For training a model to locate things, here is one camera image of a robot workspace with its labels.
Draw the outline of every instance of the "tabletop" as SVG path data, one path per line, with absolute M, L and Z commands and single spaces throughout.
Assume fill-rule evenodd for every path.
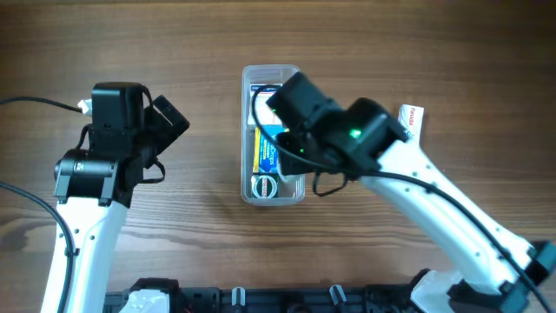
M 0 98 L 74 105 L 95 83 L 139 82 L 191 122 L 160 156 L 166 181 L 136 187 L 109 290 L 141 277 L 223 289 L 362 286 L 452 268 L 358 183 L 323 198 L 308 185 L 287 207 L 243 202 L 241 80 L 251 64 L 296 65 L 344 108 L 358 97 L 396 116 L 403 103 L 424 107 L 421 146 L 433 162 L 511 231 L 556 240 L 553 3 L 6 3 Z M 55 205 L 54 165 L 88 121 L 40 103 L 3 105 L 0 180 Z M 2 311 L 37 312 L 55 222 L 5 191 L 0 201 Z M 556 298 L 556 281 L 543 290 Z

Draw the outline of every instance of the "white connector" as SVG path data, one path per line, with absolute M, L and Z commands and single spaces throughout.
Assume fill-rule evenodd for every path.
M 77 106 L 81 108 L 81 111 L 83 112 L 84 115 L 88 117 L 93 116 L 93 101 L 91 99 L 81 100 L 77 104 Z

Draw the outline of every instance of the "wooden table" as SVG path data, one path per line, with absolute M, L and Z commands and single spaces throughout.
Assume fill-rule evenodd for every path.
M 325 198 L 308 189 L 289 207 L 242 201 L 242 69 L 295 64 L 344 107 L 425 107 L 434 162 L 510 230 L 555 240 L 554 12 L 482 1 L 2 6 L 0 97 L 74 104 L 97 82 L 141 82 L 191 121 L 160 157 L 166 181 L 136 188 L 109 290 L 150 276 L 220 288 L 403 283 L 450 263 L 359 184 Z M 0 180 L 54 205 L 54 164 L 89 119 L 38 103 L 0 110 Z M 18 196 L 0 200 L 2 311 L 37 312 L 54 221 Z M 554 299 L 556 281 L 543 290 Z

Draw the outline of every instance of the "wooden surface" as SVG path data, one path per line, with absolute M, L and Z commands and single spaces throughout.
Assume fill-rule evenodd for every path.
M 556 240 L 555 11 L 483 1 L 4 5 L 0 98 L 73 104 L 94 83 L 136 81 L 191 121 L 160 157 L 166 181 L 136 188 L 110 290 L 149 276 L 221 288 L 402 283 L 451 266 L 358 184 L 325 198 L 308 189 L 289 207 L 242 201 L 242 69 L 295 64 L 344 107 L 357 97 L 396 116 L 402 103 L 425 107 L 432 160 L 510 230 Z M 87 122 L 37 103 L 3 106 L 0 180 L 54 205 L 54 164 Z M 54 221 L 5 191 L 0 201 L 0 310 L 36 312 Z M 554 299 L 555 280 L 543 290 Z

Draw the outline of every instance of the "small white box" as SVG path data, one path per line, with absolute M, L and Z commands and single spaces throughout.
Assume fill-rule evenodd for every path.
M 406 135 L 409 137 L 410 143 L 419 145 L 420 129 L 423 125 L 424 116 L 424 108 L 409 104 L 401 105 L 398 122 L 400 122 L 401 126 L 406 128 Z

